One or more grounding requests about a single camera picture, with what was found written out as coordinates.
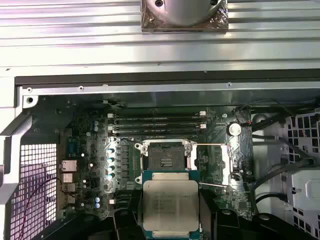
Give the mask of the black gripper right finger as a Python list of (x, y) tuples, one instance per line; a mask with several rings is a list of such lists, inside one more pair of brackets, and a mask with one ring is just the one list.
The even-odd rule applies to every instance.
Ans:
[(215, 194), (199, 191), (199, 221), (209, 240), (314, 240), (315, 237), (269, 213), (247, 220), (229, 208), (219, 208)]

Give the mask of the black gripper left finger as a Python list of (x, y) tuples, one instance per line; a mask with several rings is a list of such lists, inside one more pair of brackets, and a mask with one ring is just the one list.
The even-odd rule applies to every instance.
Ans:
[(75, 210), (37, 234), (38, 240), (142, 240), (141, 190), (117, 190), (92, 212)]

